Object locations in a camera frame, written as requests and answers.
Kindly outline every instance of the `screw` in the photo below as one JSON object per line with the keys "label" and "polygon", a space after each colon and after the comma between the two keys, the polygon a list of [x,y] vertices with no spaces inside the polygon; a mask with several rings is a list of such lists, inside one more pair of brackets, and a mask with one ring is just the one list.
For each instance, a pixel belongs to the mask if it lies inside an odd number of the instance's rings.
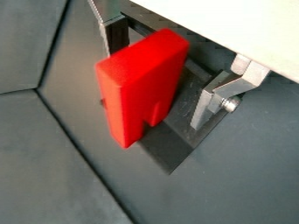
{"label": "screw", "polygon": [[223,98],[220,102],[220,107],[224,108],[230,113],[232,113],[240,104],[240,98],[238,96],[231,96],[228,99]]}

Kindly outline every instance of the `metal clamp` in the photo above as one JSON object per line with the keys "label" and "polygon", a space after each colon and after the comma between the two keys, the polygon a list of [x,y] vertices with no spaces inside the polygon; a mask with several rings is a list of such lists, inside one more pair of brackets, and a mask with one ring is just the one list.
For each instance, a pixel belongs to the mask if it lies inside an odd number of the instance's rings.
{"label": "metal clamp", "polygon": [[191,119],[191,126],[196,130],[202,128],[202,125],[222,108],[230,113],[235,111],[240,104],[240,99],[236,95],[256,88],[270,72],[268,68],[242,55],[238,55],[235,58],[231,70],[234,74],[222,72],[202,90],[199,103]]}
{"label": "metal clamp", "polygon": [[97,18],[100,35],[109,56],[129,44],[127,17],[120,14],[117,0],[88,0],[88,3]]}

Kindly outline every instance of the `red block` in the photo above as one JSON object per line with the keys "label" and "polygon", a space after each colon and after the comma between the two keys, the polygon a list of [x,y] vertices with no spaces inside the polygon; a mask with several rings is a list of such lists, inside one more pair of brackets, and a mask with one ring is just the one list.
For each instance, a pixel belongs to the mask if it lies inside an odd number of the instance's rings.
{"label": "red block", "polygon": [[123,148],[167,116],[188,42],[163,29],[96,64],[111,135]]}

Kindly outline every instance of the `white panel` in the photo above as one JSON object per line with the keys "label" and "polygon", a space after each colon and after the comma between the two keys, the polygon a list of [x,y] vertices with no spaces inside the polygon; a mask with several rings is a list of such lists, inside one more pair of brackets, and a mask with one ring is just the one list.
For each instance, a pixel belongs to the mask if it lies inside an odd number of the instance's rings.
{"label": "white panel", "polygon": [[299,82],[298,0],[131,0]]}

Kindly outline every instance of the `dark gray floor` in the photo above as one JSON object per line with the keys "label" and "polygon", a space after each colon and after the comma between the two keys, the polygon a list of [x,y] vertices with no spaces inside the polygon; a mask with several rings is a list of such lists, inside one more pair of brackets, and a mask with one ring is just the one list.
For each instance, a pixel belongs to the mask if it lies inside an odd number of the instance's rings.
{"label": "dark gray floor", "polygon": [[32,90],[0,94],[0,124],[0,223],[131,223]]}
{"label": "dark gray floor", "polygon": [[36,88],[67,0],[0,0],[0,94]]}
{"label": "dark gray floor", "polygon": [[139,143],[123,151],[108,134],[93,71],[104,57],[75,0],[40,92],[139,223],[296,224],[299,85],[268,79],[168,176]]}

